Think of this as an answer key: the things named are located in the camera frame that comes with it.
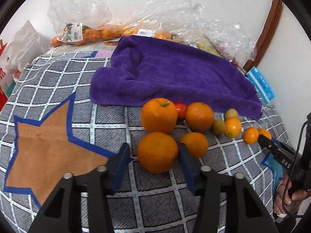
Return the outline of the person's right hand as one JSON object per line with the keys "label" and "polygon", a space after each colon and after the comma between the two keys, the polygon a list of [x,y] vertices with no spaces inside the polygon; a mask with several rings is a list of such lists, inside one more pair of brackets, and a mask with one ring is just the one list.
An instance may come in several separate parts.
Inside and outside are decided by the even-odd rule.
{"label": "person's right hand", "polygon": [[283,209],[283,196],[285,196],[284,198],[284,203],[286,204],[285,207],[290,206],[291,203],[294,202],[294,205],[292,205],[293,213],[298,212],[299,206],[307,196],[307,192],[305,190],[298,190],[290,196],[288,194],[288,191],[292,186],[292,182],[288,181],[288,178],[289,178],[288,174],[284,172],[283,179],[280,185],[278,186],[277,194],[273,202],[273,209],[277,216],[286,214],[285,210]]}

